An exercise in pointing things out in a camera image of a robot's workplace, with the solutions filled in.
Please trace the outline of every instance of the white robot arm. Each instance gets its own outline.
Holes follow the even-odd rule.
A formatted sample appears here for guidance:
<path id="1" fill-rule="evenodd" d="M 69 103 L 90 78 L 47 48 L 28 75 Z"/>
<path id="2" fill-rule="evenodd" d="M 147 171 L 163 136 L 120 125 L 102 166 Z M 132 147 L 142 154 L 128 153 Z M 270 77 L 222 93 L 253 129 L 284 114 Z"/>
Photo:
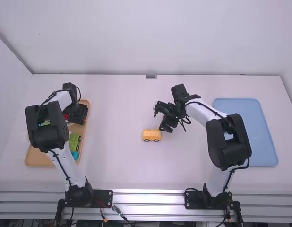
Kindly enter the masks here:
<path id="1" fill-rule="evenodd" d="M 203 191 L 194 188 L 185 190 L 185 207 L 187 209 L 225 209 L 234 207 L 237 222 L 243 226 L 239 202 L 232 201 L 232 194 L 226 192 L 232 174 L 237 169 L 249 166 L 251 146 L 246 133 L 242 117 L 235 114 L 220 112 L 206 104 L 200 96 L 187 93 L 185 86 L 179 84 L 171 89 L 174 104 L 157 101 L 154 106 L 155 117 L 159 112 L 164 114 L 159 129 L 172 133 L 180 123 L 184 130 L 184 123 L 191 124 L 189 117 L 194 118 L 207 131 L 208 152 L 214 164 L 208 183 Z M 226 139 L 224 134 L 233 135 Z"/>
<path id="2" fill-rule="evenodd" d="M 83 125 L 87 113 L 87 106 L 78 103 L 77 86 L 72 83 L 63 84 L 62 90 L 52 92 L 40 105 L 25 108 L 30 143 L 53 161 L 64 179 L 65 199 L 58 202 L 55 226 L 60 224 L 64 207 L 100 207 L 101 204 L 111 207 L 112 204 L 113 191 L 93 190 L 69 150 L 69 130 L 64 116 L 71 123 Z"/>

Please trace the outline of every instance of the toy car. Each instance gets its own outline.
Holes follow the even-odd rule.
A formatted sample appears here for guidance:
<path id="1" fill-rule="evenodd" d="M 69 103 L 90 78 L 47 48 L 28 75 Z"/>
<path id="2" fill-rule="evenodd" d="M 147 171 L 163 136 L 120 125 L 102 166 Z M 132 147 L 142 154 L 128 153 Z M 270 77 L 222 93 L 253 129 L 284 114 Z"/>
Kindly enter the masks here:
<path id="1" fill-rule="evenodd" d="M 145 142 L 149 142 L 153 140 L 154 142 L 158 142 L 162 139 L 162 133 L 159 129 L 144 129 L 142 140 Z"/>
<path id="2" fill-rule="evenodd" d="M 77 152 L 80 149 L 80 142 L 82 140 L 82 137 L 78 134 L 75 134 L 73 132 L 69 132 L 69 149 L 71 152 Z"/>

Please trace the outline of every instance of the blue mat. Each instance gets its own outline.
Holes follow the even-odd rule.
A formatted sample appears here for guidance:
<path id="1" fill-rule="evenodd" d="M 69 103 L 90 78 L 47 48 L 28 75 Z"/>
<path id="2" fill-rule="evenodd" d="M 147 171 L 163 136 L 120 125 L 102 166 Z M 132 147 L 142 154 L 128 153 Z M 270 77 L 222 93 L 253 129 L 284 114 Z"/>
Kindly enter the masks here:
<path id="1" fill-rule="evenodd" d="M 227 114 L 242 116 L 252 149 L 250 166 L 275 167 L 277 154 L 260 102 L 256 99 L 217 98 L 213 107 Z"/>

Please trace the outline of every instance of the connector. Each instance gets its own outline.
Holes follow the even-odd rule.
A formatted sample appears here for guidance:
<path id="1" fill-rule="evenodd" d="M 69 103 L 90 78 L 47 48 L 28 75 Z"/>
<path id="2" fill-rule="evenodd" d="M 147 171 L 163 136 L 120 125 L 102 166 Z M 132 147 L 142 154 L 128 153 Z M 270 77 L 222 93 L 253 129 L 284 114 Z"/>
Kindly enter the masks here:
<path id="1" fill-rule="evenodd" d="M 115 205 L 112 206 L 112 211 L 115 211 L 118 213 L 119 216 L 121 216 L 124 219 L 124 214 L 123 212 Z"/>

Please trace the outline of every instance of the white wall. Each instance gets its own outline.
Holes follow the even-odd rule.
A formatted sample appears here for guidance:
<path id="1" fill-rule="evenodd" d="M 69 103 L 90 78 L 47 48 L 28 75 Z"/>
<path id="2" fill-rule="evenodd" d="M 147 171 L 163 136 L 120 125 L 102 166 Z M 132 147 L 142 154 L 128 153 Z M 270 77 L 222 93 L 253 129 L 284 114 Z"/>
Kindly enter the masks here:
<path id="1" fill-rule="evenodd" d="M 292 100 L 292 0 L 0 0 L 35 73 L 280 74 Z"/>
<path id="2" fill-rule="evenodd" d="M 0 40 L 0 157 L 32 74 Z"/>

